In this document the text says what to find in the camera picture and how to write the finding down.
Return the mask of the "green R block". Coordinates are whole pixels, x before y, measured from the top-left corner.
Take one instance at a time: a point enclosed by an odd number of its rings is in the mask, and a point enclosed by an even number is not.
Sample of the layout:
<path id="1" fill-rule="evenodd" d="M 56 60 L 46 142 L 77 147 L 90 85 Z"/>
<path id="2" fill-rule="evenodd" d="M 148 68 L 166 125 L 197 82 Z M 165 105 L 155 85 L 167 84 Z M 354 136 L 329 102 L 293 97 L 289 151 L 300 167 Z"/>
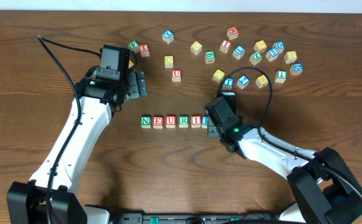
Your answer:
<path id="1" fill-rule="evenodd" d="M 189 116 L 179 116 L 179 128 L 189 127 Z"/>

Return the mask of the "red E block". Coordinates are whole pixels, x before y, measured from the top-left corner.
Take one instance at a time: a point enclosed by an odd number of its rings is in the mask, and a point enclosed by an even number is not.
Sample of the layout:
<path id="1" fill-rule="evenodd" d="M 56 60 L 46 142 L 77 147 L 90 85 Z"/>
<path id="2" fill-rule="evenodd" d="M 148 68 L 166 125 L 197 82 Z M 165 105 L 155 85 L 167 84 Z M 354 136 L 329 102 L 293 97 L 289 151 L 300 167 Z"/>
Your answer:
<path id="1" fill-rule="evenodd" d="M 164 125 L 164 119 L 162 116 L 155 116 L 152 119 L 152 127 L 154 129 L 162 129 Z"/>

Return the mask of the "blue P block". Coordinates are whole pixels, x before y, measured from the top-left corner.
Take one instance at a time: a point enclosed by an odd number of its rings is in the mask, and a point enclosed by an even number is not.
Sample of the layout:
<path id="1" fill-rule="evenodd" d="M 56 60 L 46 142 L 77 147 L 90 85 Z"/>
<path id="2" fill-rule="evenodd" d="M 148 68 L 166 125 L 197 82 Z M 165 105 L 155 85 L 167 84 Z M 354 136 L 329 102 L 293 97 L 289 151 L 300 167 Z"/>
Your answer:
<path id="1" fill-rule="evenodd" d="M 208 116 L 202 116 L 202 128 L 208 127 Z"/>

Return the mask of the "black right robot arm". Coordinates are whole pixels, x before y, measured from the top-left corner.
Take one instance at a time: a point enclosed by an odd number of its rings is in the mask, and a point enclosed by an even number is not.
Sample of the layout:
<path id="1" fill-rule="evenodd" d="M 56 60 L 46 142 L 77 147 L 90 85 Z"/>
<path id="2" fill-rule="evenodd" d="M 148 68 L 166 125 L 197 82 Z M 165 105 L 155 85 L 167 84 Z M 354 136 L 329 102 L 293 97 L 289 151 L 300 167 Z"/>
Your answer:
<path id="1" fill-rule="evenodd" d="M 280 222 L 353 223 L 362 216 L 362 187 L 336 150 L 293 146 L 235 114 L 209 119 L 229 152 L 288 181 L 295 203 L 279 215 Z"/>

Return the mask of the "red U block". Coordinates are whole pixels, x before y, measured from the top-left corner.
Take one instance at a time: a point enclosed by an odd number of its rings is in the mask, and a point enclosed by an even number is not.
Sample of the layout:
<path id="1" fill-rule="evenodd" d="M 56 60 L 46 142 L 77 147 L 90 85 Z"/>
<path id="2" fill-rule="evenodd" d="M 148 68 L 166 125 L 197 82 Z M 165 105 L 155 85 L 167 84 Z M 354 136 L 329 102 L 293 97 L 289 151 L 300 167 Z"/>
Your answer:
<path id="1" fill-rule="evenodd" d="M 182 81 L 182 71 L 179 69 L 172 70 L 172 81 L 181 82 Z"/>
<path id="2" fill-rule="evenodd" d="M 176 116 L 166 116 L 165 118 L 165 125 L 166 128 L 176 128 Z"/>

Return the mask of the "green N block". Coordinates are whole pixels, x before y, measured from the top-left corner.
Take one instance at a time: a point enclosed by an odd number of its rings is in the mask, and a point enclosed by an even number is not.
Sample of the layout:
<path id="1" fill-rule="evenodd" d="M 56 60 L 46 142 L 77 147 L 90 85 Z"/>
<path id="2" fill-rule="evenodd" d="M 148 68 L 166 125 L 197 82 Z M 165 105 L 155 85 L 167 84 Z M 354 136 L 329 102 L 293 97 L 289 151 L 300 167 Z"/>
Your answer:
<path id="1" fill-rule="evenodd" d="M 150 116 L 142 116 L 141 117 L 141 128 L 151 128 L 152 127 L 152 120 Z"/>

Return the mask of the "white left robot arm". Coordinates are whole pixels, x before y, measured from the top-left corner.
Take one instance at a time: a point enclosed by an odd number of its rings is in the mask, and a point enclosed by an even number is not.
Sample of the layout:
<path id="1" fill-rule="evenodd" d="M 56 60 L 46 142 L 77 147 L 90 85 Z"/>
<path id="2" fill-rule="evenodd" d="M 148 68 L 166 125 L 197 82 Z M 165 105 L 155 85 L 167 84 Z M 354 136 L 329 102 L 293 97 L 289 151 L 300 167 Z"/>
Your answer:
<path id="1" fill-rule="evenodd" d="M 147 96 L 145 75 L 132 72 L 120 80 L 83 77 L 58 139 L 27 183 L 13 182 L 7 193 L 11 223 L 114 223 L 109 209 L 82 206 L 77 199 L 91 152 L 116 108 Z"/>

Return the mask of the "green B block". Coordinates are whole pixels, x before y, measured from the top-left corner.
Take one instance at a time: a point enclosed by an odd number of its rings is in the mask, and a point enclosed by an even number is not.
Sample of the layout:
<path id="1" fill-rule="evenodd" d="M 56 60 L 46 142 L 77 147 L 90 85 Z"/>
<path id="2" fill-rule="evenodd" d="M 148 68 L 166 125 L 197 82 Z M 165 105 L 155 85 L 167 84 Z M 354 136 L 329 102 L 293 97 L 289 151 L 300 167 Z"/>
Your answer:
<path id="1" fill-rule="evenodd" d="M 205 52 L 205 63 L 214 63 L 216 59 L 215 51 L 210 50 Z"/>

